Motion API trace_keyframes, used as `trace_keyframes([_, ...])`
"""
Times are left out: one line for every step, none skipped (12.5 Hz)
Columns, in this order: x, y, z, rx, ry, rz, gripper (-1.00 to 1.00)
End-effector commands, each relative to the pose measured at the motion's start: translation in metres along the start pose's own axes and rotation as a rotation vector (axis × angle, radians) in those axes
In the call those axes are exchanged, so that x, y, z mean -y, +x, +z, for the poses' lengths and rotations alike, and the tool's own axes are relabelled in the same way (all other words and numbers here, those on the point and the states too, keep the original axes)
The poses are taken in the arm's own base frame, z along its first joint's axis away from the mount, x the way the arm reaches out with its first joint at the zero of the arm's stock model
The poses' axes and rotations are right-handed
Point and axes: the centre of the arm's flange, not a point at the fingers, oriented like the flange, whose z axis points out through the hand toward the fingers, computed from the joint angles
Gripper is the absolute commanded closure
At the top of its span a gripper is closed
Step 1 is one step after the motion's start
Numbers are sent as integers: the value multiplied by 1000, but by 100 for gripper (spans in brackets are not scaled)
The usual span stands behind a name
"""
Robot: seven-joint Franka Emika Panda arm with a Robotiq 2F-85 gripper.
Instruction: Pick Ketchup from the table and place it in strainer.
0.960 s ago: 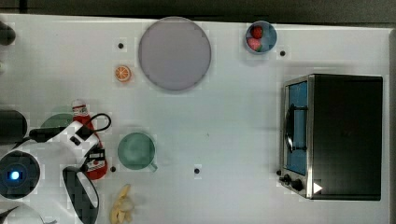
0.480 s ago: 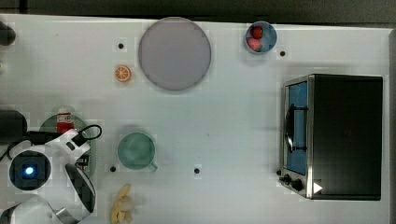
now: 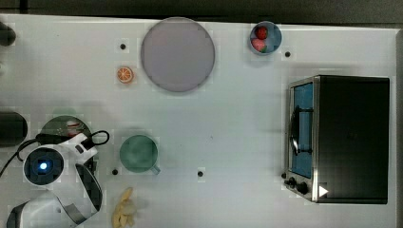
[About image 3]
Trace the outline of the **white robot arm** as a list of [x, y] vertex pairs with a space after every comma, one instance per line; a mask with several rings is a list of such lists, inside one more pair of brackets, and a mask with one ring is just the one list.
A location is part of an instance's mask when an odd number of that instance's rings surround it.
[[83, 133], [29, 152], [23, 175], [44, 193], [14, 207], [6, 228], [76, 228], [97, 214], [103, 193], [86, 167], [97, 154], [97, 143]]

